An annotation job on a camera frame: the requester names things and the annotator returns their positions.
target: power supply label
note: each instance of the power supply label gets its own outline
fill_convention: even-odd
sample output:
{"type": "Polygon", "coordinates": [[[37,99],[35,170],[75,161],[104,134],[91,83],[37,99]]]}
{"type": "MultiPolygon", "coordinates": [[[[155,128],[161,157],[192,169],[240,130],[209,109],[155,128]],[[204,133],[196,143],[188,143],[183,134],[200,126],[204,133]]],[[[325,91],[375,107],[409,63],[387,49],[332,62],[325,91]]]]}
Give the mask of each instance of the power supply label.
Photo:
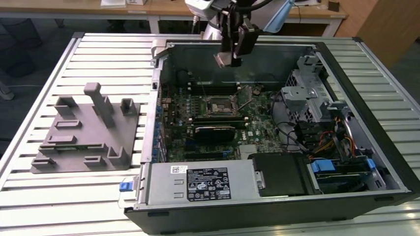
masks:
{"type": "Polygon", "coordinates": [[[187,199],[191,202],[231,199],[228,168],[187,170],[187,199]]]}

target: blue release tab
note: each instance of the blue release tab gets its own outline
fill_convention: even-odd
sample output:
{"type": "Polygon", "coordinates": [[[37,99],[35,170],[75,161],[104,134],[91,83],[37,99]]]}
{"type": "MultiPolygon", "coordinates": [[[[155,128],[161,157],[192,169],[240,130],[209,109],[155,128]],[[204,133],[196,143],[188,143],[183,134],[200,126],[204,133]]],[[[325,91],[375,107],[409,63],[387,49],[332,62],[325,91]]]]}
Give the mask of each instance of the blue release tab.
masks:
{"type": "Polygon", "coordinates": [[[367,162],[368,162],[368,166],[369,166],[371,170],[373,170],[376,168],[373,160],[368,158],[367,162]]]}
{"type": "Polygon", "coordinates": [[[335,165],[331,160],[316,160],[311,163],[313,173],[320,171],[335,171],[335,165]]]}
{"type": "Polygon", "coordinates": [[[320,171],[320,168],[317,168],[317,165],[315,162],[311,163],[311,167],[312,167],[312,171],[313,173],[319,172],[320,171]]]}
{"type": "Polygon", "coordinates": [[[120,192],[131,192],[132,189],[132,181],[131,182],[121,182],[120,183],[120,192]]]}

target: open computer chassis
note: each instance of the open computer chassis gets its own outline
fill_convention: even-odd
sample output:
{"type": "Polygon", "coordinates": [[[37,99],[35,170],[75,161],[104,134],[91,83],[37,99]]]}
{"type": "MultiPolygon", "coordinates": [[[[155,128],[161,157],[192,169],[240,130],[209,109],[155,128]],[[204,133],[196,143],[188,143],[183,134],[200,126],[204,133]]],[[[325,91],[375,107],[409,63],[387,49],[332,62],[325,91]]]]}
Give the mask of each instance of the open computer chassis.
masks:
{"type": "Polygon", "coordinates": [[[240,68],[223,69],[217,43],[160,45],[137,202],[125,208],[144,232],[345,220],[419,196],[324,43],[261,42],[240,68]]]}

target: slotted metal surface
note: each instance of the slotted metal surface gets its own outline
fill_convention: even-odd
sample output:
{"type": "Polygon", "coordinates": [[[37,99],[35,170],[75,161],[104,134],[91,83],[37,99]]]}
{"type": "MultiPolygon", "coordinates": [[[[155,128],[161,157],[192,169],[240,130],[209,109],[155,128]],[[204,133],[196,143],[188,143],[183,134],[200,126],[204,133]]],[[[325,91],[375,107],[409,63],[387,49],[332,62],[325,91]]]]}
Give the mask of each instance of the slotted metal surface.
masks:
{"type": "MultiPolygon", "coordinates": [[[[117,200],[119,183],[139,173],[148,91],[151,45],[157,38],[195,35],[85,34],[72,39],[28,117],[0,162],[1,235],[143,235],[125,218],[117,200]],[[83,95],[87,82],[100,82],[111,102],[131,97],[141,103],[132,166],[127,171],[33,175],[31,162],[53,121],[59,95],[83,95]]],[[[420,113],[412,98],[363,45],[349,38],[263,37],[269,41],[324,41],[367,101],[391,139],[420,176],[420,113]]],[[[340,91],[332,83],[340,98],[340,91]]],[[[125,203],[135,196],[121,196],[125,203]]],[[[353,220],[260,227],[193,235],[420,235],[420,202],[383,207],[353,220]]]]}

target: orange wire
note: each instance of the orange wire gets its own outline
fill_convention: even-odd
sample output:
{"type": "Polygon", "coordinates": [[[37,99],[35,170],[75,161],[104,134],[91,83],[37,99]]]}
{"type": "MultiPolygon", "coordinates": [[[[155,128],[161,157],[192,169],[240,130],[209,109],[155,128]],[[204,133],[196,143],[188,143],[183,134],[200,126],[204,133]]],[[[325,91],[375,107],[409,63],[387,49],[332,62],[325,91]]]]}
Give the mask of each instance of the orange wire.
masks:
{"type": "Polygon", "coordinates": [[[323,143],[323,137],[324,137],[324,135],[328,134],[328,133],[333,133],[333,131],[325,131],[325,132],[321,134],[319,145],[321,145],[321,143],[323,143]]]}

